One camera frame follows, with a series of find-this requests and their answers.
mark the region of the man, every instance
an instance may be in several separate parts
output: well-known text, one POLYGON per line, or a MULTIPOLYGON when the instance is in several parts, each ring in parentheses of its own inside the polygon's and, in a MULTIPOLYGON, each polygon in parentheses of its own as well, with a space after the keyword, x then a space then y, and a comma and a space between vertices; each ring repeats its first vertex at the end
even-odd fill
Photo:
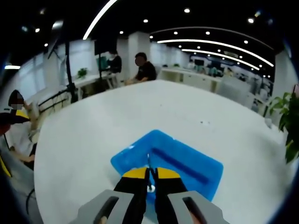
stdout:
POLYGON ((142 83, 155 80, 157 78, 156 69, 151 62, 147 60, 146 54, 143 52, 135 56, 135 64, 139 67, 137 75, 125 82, 125 85, 142 83))
POLYGON ((36 153, 36 144, 31 141, 31 138, 36 133, 37 123, 33 123, 26 116, 22 114, 22 107, 29 108, 24 101, 23 96, 19 91, 14 90, 8 100, 8 105, 12 108, 9 113, 12 115, 11 126, 9 129, 12 146, 10 151, 17 159, 24 162, 26 166, 33 170, 34 159, 36 153), (18 122, 19 117, 27 118, 23 122, 18 122))
POLYGON ((110 58, 107 61, 108 70, 111 73, 120 73, 121 72, 121 57, 118 55, 116 50, 109 51, 110 58))
POLYGON ((121 57, 118 55, 116 50, 109 51, 110 58, 107 61, 108 68, 107 71, 109 73, 108 84, 110 88, 117 88, 119 83, 117 81, 117 73, 121 72, 121 57))

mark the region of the green plant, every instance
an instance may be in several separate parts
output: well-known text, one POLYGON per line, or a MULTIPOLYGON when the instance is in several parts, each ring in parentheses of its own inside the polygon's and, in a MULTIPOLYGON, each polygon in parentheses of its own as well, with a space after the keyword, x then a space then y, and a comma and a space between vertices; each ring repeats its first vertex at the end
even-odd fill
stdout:
POLYGON ((78 77, 79 78, 82 78, 84 76, 87 75, 87 68, 81 68, 79 71, 78 71, 78 77))
POLYGON ((288 136, 286 139, 286 152, 285 159, 286 163, 291 162, 295 156, 299 157, 299 97, 295 93, 285 92, 283 97, 275 97, 270 103, 270 106, 274 105, 270 109, 270 115, 273 114, 275 110, 280 110, 282 114, 279 121, 279 130, 288 131, 288 136))

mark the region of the white shirt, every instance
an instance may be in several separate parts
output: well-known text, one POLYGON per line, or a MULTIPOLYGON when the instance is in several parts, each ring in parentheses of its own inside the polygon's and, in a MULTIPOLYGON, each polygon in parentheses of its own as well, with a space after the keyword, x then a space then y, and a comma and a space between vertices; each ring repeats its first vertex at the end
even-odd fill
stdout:
POLYGON ((22 155, 29 156, 33 147, 33 143, 29 140, 31 123, 14 124, 10 126, 9 134, 12 145, 15 150, 22 155))

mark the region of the blue tray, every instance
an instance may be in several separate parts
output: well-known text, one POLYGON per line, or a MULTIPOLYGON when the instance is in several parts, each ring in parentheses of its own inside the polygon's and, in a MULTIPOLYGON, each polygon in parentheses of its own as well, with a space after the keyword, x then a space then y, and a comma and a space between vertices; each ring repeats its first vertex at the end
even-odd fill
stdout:
MULTIPOLYGON (((163 167, 180 174, 188 190, 195 190, 211 201, 218 188, 222 163, 175 140, 171 136, 153 130, 111 159, 112 166, 123 175, 132 168, 148 167, 148 157, 153 168, 163 167)), ((155 193, 148 193, 147 200, 155 200, 155 193)))

